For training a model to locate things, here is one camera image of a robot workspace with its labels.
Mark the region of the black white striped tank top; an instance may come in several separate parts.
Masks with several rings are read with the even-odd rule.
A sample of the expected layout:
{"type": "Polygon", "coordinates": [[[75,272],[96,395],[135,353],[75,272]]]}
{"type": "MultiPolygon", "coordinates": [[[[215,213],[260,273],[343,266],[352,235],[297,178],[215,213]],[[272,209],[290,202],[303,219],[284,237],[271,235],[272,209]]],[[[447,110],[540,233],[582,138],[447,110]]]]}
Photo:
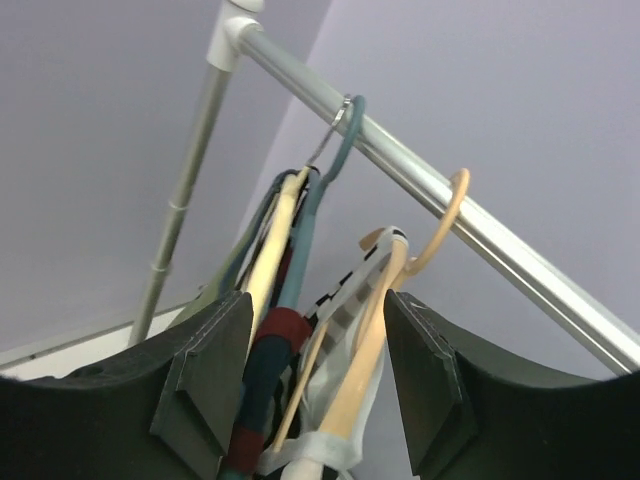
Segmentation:
{"type": "Polygon", "coordinates": [[[320,434],[318,428],[347,374],[353,344],[369,298],[384,272],[395,241],[407,245],[405,233],[389,226],[365,247],[362,262],[320,297],[307,312],[313,324],[311,338],[303,344],[282,373],[267,411],[265,450],[260,455],[255,479],[350,479],[351,469],[363,458],[363,437],[380,379],[384,356],[380,354],[366,390],[355,426],[347,440],[320,434]],[[325,326],[310,377],[301,395],[282,449],[272,447],[299,376],[309,360],[318,333],[325,326]]]}

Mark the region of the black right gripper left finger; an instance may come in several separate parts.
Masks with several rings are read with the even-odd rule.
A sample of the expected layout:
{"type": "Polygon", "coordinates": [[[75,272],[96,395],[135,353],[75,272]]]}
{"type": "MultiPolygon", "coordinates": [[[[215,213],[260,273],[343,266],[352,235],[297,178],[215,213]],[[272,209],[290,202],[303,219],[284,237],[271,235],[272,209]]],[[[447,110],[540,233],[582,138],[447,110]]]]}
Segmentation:
{"type": "Polygon", "coordinates": [[[1,381],[5,479],[212,479],[241,397],[253,309],[231,292],[62,378],[1,381]]]}

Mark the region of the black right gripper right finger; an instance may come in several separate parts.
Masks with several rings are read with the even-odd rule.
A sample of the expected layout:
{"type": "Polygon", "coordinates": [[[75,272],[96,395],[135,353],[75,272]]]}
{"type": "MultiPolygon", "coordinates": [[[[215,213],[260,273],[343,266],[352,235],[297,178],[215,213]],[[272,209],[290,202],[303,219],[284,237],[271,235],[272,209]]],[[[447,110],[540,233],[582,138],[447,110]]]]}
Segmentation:
{"type": "Polygon", "coordinates": [[[408,293],[387,341],[412,472],[422,479],[635,479],[639,376],[592,380],[501,348],[408,293]]]}

